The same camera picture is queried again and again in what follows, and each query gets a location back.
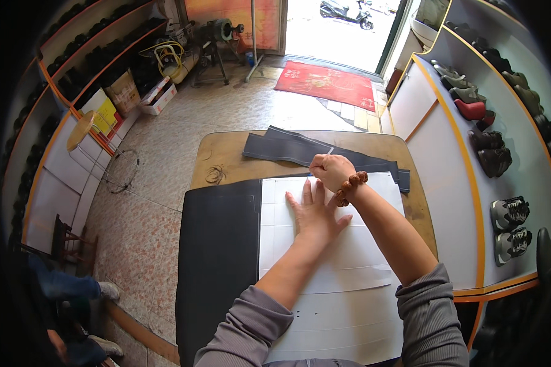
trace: scooter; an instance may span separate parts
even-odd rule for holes
[[[361,8],[362,2],[362,0],[357,1],[357,4],[359,4],[359,14],[357,18],[348,17],[347,12],[349,11],[349,6],[339,4],[335,0],[323,0],[320,3],[320,15],[323,18],[335,18],[345,20],[349,23],[359,23],[361,29],[373,29],[374,24],[369,21],[371,14],[368,11],[363,11],[363,8]]]

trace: white paper pattern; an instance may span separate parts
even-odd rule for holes
[[[261,233],[259,249],[260,278],[287,251],[294,241],[294,213],[286,202],[289,191],[297,202],[302,200],[306,177],[280,177],[263,180]],[[312,190],[316,189],[315,178]],[[398,185],[389,172],[368,174],[372,187],[402,215],[404,208]],[[327,201],[332,193],[327,191]],[[350,226],[333,245],[334,249],[311,278],[303,294],[345,292],[382,287],[391,283],[392,271],[357,210],[349,205],[339,208],[336,217],[353,214]]]

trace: red doormat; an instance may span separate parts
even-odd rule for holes
[[[275,89],[336,100],[375,112],[374,92],[368,78],[322,66],[288,61]]]

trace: white sneaker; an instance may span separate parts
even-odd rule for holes
[[[120,289],[114,283],[98,282],[100,285],[100,295],[103,298],[117,300],[120,298]]]
[[[88,339],[92,339],[93,341],[98,343],[98,345],[100,345],[102,350],[106,352],[106,355],[115,355],[119,357],[122,357],[125,355],[125,353],[123,352],[123,349],[120,348],[120,346],[115,342],[111,342],[109,340],[99,338],[96,335],[88,335]]]

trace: gray long-sleeve shirt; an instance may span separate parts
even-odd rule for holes
[[[398,287],[398,315],[404,321],[404,366],[468,366],[469,358],[453,304],[453,285],[439,263],[407,287]],[[214,339],[194,358],[196,367],[261,366],[272,342],[285,333],[294,315],[251,285],[235,299]],[[340,359],[267,363],[269,367],[357,367]]]

